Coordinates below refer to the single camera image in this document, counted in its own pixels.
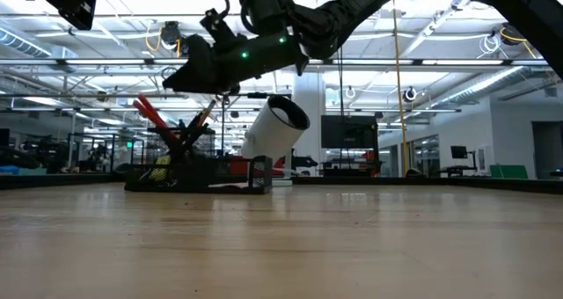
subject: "yellow cable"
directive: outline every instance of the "yellow cable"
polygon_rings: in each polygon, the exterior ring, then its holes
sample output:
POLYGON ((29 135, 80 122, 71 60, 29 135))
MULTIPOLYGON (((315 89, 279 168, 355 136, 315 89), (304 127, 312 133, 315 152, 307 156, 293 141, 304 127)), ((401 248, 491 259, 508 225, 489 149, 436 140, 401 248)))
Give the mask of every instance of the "yellow cable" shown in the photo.
POLYGON ((144 42, 147 44, 147 47, 151 50, 151 51, 158 51, 158 49, 160 48, 160 36, 162 35, 162 27, 158 30, 158 43, 157 43, 157 48, 154 48, 150 45, 149 43, 149 31, 150 31, 150 26, 152 26, 152 21, 149 21, 149 27, 147 27, 147 36, 144 37, 144 42))
POLYGON ((393 0, 393 24, 395 25, 395 62, 397 63, 397 94, 398 94, 398 110, 401 118, 401 130, 403 131, 403 175, 406 176, 408 170, 408 158, 406 157, 406 131, 405 131, 405 115, 403 114, 403 99, 401 98, 401 74, 398 62, 398 29, 397 29, 397 9, 395 0, 393 0))
POLYGON ((532 57, 534 57, 534 59, 537 59, 537 57, 534 55, 534 52, 531 51, 531 48, 530 48, 530 45, 528 45, 528 42, 525 41, 525 42, 523 42, 523 43, 524 43, 524 46, 526 47, 526 49, 528 49, 528 52, 530 52, 530 55, 531 55, 532 57))
POLYGON ((528 40, 526 40, 526 39, 519 39, 519 38, 515 38, 515 37, 512 37, 512 36, 508 36, 508 35, 506 35, 506 34, 504 33, 504 30, 506 30, 506 29, 507 29, 506 27, 503 27, 503 28, 501 29, 501 36, 502 36, 502 37, 505 37, 505 38, 507 38, 507 39, 509 39, 509 40, 514 40, 514 41, 522 42, 522 43, 524 44, 524 46, 526 47, 526 49, 528 50, 528 52, 530 53, 530 55, 531 55, 534 59, 537 59, 536 55, 535 55, 534 52, 531 50, 530 45, 528 45, 528 40))
POLYGON ((506 27, 503 27, 503 28, 501 29, 501 36, 502 36, 502 37, 505 37, 505 38, 507 38, 507 39, 509 39, 509 40, 515 40, 515 41, 528 41, 528 40, 526 40, 526 39, 518 39, 518 38, 515 38, 515 37, 512 37, 512 36, 506 35, 506 34, 504 33, 504 30, 506 30, 506 29, 507 29, 506 27))

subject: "door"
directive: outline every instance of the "door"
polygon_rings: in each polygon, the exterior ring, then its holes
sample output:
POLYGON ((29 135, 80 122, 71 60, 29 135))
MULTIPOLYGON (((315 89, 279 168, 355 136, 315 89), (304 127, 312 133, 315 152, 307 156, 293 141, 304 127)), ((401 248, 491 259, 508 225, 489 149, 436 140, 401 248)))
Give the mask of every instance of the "door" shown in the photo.
POLYGON ((561 123, 532 122, 534 164, 538 179, 549 179, 549 173, 563 166, 561 123))

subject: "white cylinder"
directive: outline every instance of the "white cylinder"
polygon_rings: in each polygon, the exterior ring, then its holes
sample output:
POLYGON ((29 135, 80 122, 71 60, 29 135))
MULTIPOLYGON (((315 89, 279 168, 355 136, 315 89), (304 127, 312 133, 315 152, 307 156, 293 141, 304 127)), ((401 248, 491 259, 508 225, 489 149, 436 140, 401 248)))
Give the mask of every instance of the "white cylinder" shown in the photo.
POLYGON ((309 125, 309 117, 293 101, 272 96, 246 132, 241 154, 244 158, 267 156, 276 161, 291 150, 309 125))

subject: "security camera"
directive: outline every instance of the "security camera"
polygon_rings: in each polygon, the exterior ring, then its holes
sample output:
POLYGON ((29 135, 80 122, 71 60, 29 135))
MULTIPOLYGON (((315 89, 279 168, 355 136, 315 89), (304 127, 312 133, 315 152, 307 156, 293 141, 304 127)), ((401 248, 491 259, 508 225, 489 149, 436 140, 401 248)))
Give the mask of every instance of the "security camera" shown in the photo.
POLYGON ((416 99, 416 90, 413 87, 409 87, 408 90, 403 91, 403 101, 406 103, 412 103, 416 99))

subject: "red object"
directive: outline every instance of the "red object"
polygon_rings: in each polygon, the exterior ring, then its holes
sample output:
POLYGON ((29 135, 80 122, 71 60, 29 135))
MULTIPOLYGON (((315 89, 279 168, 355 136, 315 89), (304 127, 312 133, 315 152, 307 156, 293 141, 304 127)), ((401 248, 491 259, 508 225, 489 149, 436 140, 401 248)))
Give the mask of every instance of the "red object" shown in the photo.
MULTIPOLYGON (((274 168, 283 169, 284 167, 285 167, 285 157, 278 159, 278 161, 275 162, 275 164, 274 164, 274 168)), ((283 171, 273 170, 272 175, 273 176, 283 176, 283 175, 285 175, 285 173, 283 171)))
POLYGON ((152 104, 147 100, 147 97, 145 97, 142 93, 139 95, 139 100, 141 100, 141 103, 143 104, 143 106, 145 108, 147 108, 147 110, 151 111, 152 113, 154 113, 155 115, 155 119, 158 120, 158 122, 160 123, 160 125, 162 125, 163 127, 166 127, 166 123, 160 118, 160 116, 158 115, 158 111, 157 109, 155 109, 152 104))
POLYGON ((243 157, 229 157, 230 174, 236 176, 246 176, 248 173, 248 161, 243 157))
POLYGON ((133 106, 137 108, 137 110, 139 110, 140 113, 146 116, 147 119, 153 122, 157 128, 162 129, 165 132, 165 137, 167 139, 165 141, 168 141, 168 143, 171 144, 171 146, 173 147, 170 150, 178 149, 179 148, 178 138, 174 136, 174 134, 170 130, 168 130, 168 126, 166 126, 166 123, 160 118, 160 116, 158 116, 158 113, 155 110, 155 108, 152 107, 152 105, 143 95, 139 95, 139 99, 142 102, 144 101, 143 102, 144 105, 142 105, 139 101, 135 100, 133 101, 133 106))
MULTIPOLYGON (((375 159, 375 155, 374 155, 373 150, 366 151, 364 154, 362 154, 362 157, 365 158, 366 161, 368 161, 368 162, 373 162, 373 160, 375 159)), ((366 164, 360 164, 360 169, 365 169, 367 167, 368 166, 366 164)), ((373 169, 373 170, 371 170, 370 176, 372 178, 375 178, 378 173, 379 173, 378 170, 373 169)))

